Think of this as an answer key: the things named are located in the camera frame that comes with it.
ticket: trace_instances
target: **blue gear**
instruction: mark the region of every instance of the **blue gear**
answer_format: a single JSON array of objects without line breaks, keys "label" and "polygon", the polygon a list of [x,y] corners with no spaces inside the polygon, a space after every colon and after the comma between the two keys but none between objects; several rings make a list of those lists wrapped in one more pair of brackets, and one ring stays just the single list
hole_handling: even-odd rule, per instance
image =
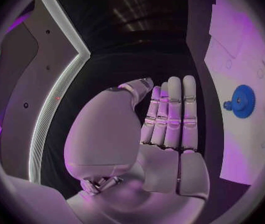
[{"label": "blue gear", "polygon": [[241,85],[235,89],[232,100],[224,102],[224,108],[232,110],[238,118],[247,118],[252,114],[255,102],[255,94],[251,87]]}]

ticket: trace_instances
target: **robotic hand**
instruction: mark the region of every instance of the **robotic hand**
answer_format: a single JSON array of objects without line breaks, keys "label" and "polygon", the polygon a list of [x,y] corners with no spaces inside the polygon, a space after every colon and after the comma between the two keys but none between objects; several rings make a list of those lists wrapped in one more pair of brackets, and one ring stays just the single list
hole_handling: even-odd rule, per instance
[{"label": "robotic hand", "polygon": [[[68,134],[64,158],[68,172],[83,190],[98,194],[138,170],[142,189],[207,199],[209,177],[196,153],[198,143],[196,83],[183,79],[184,119],[181,137],[181,83],[171,77],[161,88],[150,78],[102,91],[89,101]],[[141,129],[134,107],[152,91]]]}]

